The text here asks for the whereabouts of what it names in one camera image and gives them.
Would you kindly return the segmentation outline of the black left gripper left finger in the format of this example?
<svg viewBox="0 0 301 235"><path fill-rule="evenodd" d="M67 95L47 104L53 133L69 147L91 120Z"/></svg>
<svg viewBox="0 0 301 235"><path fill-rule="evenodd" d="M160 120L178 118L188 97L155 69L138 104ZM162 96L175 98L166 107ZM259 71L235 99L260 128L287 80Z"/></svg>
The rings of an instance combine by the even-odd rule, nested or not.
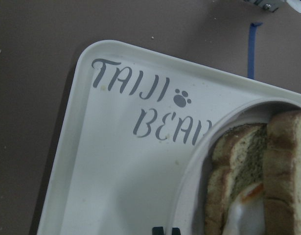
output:
<svg viewBox="0 0 301 235"><path fill-rule="evenodd" d="M152 228L152 235L163 235L163 228Z"/></svg>

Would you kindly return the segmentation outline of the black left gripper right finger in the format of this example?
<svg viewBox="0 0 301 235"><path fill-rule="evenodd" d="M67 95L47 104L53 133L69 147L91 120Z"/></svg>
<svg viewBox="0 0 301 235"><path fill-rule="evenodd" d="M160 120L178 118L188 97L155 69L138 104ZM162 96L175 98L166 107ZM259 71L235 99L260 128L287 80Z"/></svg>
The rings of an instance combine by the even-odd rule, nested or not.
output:
<svg viewBox="0 0 301 235"><path fill-rule="evenodd" d="M181 235L180 229L172 229L171 235Z"/></svg>

